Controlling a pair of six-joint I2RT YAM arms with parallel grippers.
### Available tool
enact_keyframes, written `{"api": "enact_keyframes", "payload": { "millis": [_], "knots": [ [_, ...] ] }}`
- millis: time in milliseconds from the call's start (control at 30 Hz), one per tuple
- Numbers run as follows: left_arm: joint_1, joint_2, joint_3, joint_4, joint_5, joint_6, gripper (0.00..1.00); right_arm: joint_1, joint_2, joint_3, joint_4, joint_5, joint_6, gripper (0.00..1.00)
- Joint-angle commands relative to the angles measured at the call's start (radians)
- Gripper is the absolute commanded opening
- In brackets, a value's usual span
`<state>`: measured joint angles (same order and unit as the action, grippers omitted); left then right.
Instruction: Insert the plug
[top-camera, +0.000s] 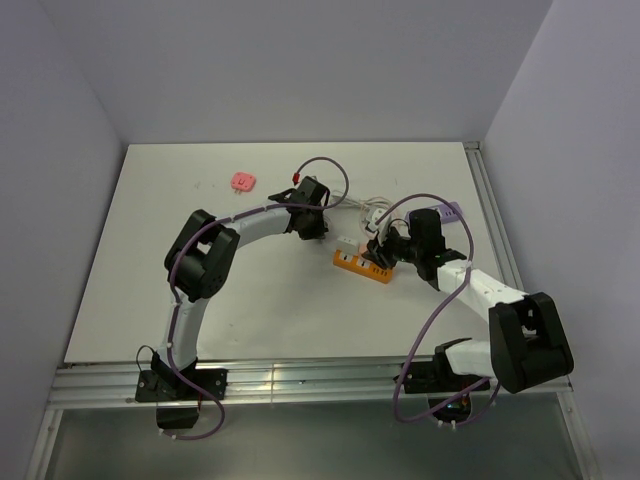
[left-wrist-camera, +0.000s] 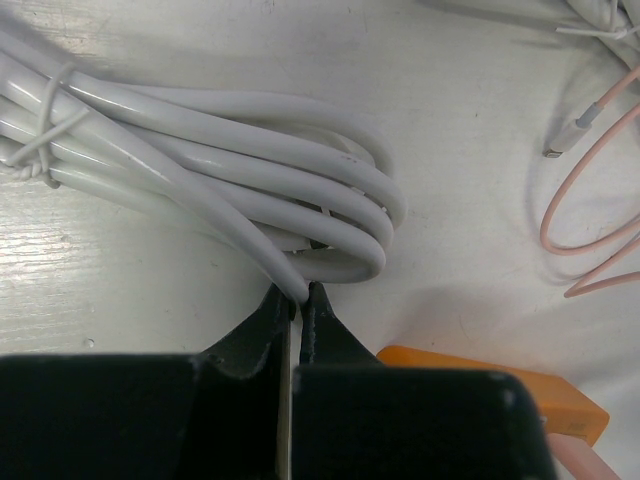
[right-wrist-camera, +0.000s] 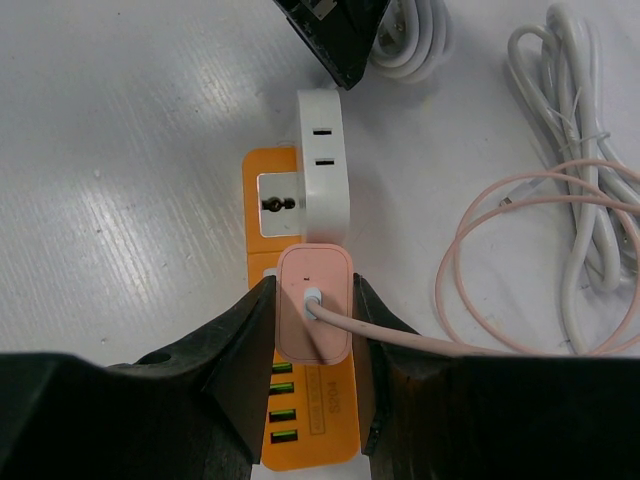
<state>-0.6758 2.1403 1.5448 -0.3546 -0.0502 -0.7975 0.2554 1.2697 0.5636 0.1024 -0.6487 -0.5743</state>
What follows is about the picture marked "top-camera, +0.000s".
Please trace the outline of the pink plug adapter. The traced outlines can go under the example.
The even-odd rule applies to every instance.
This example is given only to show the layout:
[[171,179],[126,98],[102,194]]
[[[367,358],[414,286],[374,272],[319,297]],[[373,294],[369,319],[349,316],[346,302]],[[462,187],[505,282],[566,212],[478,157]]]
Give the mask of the pink plug adapter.
[[253,174],[239,171],[233,174],[230,186],[235,193],[241,194],[251,192],[256,183],[257,179]]

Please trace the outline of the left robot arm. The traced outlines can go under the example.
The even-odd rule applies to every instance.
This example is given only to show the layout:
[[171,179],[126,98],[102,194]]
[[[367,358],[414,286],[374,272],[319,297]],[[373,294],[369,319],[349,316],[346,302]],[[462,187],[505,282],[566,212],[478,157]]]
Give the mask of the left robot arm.
[[165,339],[154,353],[151,370],[159,388],[183,399],[195,386],[197,340],[210,299],[224,286],[237,250],[268,236],[295,232],[302,240],[326,233],[323,210],[329,189],[306,176],[295,188],[227,218],[204,210],[191,214],[165,258],[172,312]]

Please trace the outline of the orange power strip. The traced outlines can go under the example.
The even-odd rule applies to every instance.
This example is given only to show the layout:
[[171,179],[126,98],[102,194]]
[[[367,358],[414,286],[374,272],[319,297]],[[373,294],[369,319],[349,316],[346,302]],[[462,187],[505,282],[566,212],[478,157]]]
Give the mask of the orange power strip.
[[350,255],[341,250],[335,251],[333,265],[382,284],[388,284],[393,278],[392,269],[383,269],[359,255]]

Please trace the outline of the white plug adapter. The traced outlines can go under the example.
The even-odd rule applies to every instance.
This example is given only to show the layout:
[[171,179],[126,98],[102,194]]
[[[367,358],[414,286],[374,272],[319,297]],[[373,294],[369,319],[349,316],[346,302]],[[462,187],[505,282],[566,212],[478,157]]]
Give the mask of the white plug adapter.
[[355,239],[340,236],[336,240],[337,249],[350,255],[359,253],[359,242]]

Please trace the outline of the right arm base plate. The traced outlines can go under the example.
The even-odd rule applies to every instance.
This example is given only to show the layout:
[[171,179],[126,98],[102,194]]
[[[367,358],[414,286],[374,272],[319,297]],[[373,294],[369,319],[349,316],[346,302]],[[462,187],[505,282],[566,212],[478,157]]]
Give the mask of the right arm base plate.
[[435,361],[412,362],[402,391],[405,394],[455,393],[482,380],[476,375],[457,375],[448,366],[438,366]]

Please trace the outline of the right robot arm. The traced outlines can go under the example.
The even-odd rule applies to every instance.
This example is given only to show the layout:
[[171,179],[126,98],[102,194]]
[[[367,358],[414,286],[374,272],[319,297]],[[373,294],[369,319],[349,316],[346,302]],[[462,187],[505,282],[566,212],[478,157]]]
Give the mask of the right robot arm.
[[573,372],[574,358],[553,299],[511,288],[472,267],[465,255],[447,247],[437,212],[411,212],[407,234],[387,224],[368,242],[364,256],[383,269],[399,262],[413,265],[432,288],[487,323],[486,341],[461,338],[436,348],[427,375],[435,390],[454,391],[485,377],[515,394]]

